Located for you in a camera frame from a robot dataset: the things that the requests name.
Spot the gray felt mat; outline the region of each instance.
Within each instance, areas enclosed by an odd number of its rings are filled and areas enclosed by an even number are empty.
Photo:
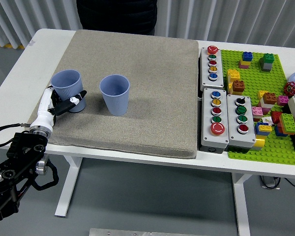
[[[76,69],[86,108],[57,117],[49,143],[174,158],[197,152],[198,42],[78,30],[56,72]],[[129,107],[112,116],[99,82],[110,74],[131,83]],[[30,121],[37,116],[34,111]]]

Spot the black jacket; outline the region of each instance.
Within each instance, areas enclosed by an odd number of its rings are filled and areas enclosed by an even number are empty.
[[[157,0],[77,0],[87,30],[149,34],[157,19]]]

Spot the table leg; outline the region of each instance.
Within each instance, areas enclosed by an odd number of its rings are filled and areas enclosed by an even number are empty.
[[[239,236],[250,236],[244,182],[251,175],[232,173]]]
[[[65,179],[62,193],[55,212],[55,216],[58,217],[65,217],[67,214],[75,181],[78,177],[78,173],[82,162],[82,157],[64,156],[64,158],[67,160],[67,162],[69,162],[70,168],[68,171],[67,178]]]

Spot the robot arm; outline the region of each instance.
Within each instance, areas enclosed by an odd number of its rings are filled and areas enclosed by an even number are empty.
[[[59,177],[56,167],[44,154],[50,138],[56,116],[76,106],[86,95],[86,91],[60,101],[53,87],[45,89],[41,98],[37,119],[31,124],[13,124],[0,127],[0,131],[10,127],[29,127],[29,132],[15,133],[14,137],[0,147],[11,143],[6,154],[7,160],[0,164],[0,220],[19,211],[20,200],[30,186],[36,190],[44,190],[55,186]],[[35,179],[46,174],[47,168],[53,172],[53,181],[39,186]],[[27,179],[20,190],[17,184]]]

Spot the green baseplate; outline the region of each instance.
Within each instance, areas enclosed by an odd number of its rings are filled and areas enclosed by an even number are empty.
[[[243,95],[251,98],[252,106],[257,106],[259,100],[257,92],[267,90],[276,96],[283,95],[283,87],[287,80],[278,55],[274,55],[272,69],[268,73],[260,72],[259,59],[263,53],[253,53],[253,60],[249,69],[239,69],[238,62],[243,52],[221,50],[223,77],[226,80],[228,69],[236,69],[240,73],[240,78],[245,82]],[[282,107],[275,105],[272,111],[282,111]],[[228,157],[232,159],[271,162],[278,164],[295,165],[295,150],[290,136],[278,137],[275,135],[274,127],[272,132],[265,139],[265,146],[260,151],[240,152],[240,149],[228,151]]]

